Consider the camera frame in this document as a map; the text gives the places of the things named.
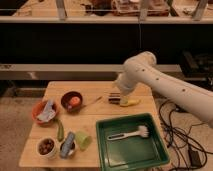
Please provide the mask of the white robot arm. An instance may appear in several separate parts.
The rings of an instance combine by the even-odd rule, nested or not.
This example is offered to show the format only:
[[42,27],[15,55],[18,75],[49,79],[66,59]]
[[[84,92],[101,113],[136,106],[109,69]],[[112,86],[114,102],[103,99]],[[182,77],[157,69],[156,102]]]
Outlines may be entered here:
[[160,72],[156,63],[149,51],[128,58],[115,80],[121,94],[128,95],[144,83],[213,128],[213,92]]

